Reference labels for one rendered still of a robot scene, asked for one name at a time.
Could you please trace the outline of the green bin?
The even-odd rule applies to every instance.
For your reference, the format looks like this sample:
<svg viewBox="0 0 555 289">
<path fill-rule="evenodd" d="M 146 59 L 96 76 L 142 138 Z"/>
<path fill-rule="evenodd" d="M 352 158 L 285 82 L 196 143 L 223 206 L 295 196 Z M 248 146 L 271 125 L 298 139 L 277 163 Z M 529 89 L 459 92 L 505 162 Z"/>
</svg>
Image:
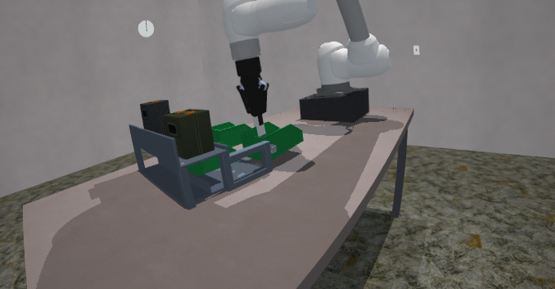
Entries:
<svg viewBox="0 0 555 289">
<path fill-rule="evenodd" d="M 228 150 L 229 153 L 235 152 L 236 149 L 228 146 Z M 208 159 L 208 160 L 204 160 L 200 163 L 197 163 L 195 165 L 190 165 L 187 167 L 187 171 L 195 174 L 196 176 L 200 176 L 202 174 L 206 174 L 209 173 L 210 171 L 213 171 L 215 169 L 218 169 L 219 167 L 219 157 L 216 156 L 214 158 Z"/>
<path fill-rule="evenodd" d="M 240 133 L 251 129 L 246 124 L 234 125 L 231 122 L 212 126 L 214 142 L 223 142 L 230 147 L 241 144 Z"/>
<path fill-rule="evenodd" d="M 262 141 L 269 141 L 270 144 L 277 146 L 277 152 L 273 154 L 271 153 L 271 157 L 273 160 L 276 157 L 280 156 L 282 153 L 290 150 L 297 144 L 304 141 L 302 130 L 298 129 L 292 124 L 289 124 L 280 129 L 278 126 L 267 121 L 264 123 L 264 128 L 266 134 L 260 137 L 258 136 L 256 127 L 249 129 L 244 133 L 240 133 L 243 148 L 249 147 Z M 261 152 L 256 152 L 255 154 L 247 157 L 261 160 Z"/>
</svg>

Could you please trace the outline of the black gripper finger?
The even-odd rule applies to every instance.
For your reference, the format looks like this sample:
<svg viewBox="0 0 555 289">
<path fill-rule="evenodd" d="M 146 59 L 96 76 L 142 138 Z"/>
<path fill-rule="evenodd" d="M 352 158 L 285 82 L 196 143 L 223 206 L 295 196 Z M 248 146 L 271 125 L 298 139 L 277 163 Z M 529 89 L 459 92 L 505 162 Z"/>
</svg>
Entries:
<svg viewBox="0 0 555 289">
<path fill-rule="evenodd" d="M 243 86 L 241 84 L 239 84 L 237 86 L 237 90 L 241 95 L 241 99 L 242 99 L 242 101 L 244 103 L 244 106 L 246 108 L 246 112 L 248 114 L 252 115 L 254 127 L 256 127 L 255 117 L 253 116 L 255 113 L 254 113 L 254 107 L 253 107 L 251 94 L 248 91 L 247 82 L 243 82 L 242 84 L 243 84 Z M 248 102 L 249 102 L 249 104 L 248 104 Z"/>
<path fill-rule="evenodd" d="M 259 91 L 254 92 L 253 83 L 251 81 L 248 82 L 250 94 L 252 96 L 254 112 L 255 112 L 253 116 L 255 117 L 257 133 L 258 133 L 258 136 L 260 137 L 266 134 L 262 114 L 267 111 L 267 91 L 268 91 L 269 84 L 264 83 L 259 78 L 259 85 L 260 85 Z M 259 101 L 259 108 L 258 108 L 258 101 Z"/>
</svg>

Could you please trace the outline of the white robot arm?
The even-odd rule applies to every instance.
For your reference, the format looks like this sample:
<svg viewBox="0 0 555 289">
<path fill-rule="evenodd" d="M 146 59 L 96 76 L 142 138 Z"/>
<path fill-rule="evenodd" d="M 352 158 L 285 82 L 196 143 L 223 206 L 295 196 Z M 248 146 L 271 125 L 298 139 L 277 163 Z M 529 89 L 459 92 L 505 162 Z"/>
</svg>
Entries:
<svg viewBox="0 0 555 289">
<path fill-rule="evenodd" d="M 387 47 L 369 35 L 359 0 L 336 2 L 350 39 L 347 49 L 338 42 L 324 43 L 318 49 L 322 90 L 317 88 L 315 97 L 358 91 L 350 87 L 350 78 L 384 74 L 391 64 Z M 224 0 L 223 25 L 232 59 L 240 61 L 261 55 L 258 35 L 305 25 L 317 10 L 316 0 Z"/>
</svg>

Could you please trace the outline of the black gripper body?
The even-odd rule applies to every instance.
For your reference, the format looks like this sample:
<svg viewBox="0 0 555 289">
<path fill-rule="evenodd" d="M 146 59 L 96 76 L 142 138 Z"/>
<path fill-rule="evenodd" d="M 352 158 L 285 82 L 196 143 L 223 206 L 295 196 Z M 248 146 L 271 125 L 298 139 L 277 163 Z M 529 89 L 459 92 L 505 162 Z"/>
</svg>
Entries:
<svg viewBox="0 0 555 289">
<path fill-rule="evenodd" d="M 260 76 L 261 65 L 259 56 L 254 58 L 249 58 L 245 60 L 235 61 L 236 68 L 237 68 L 237 76 L 241 77 L 241 84 L 243 82 L 247 82 L 248 91 L 250 91 L 248 82 L 253 83 L 254 92 L 259 91 L 259 78 L 262 80 Z"/>
</svg>

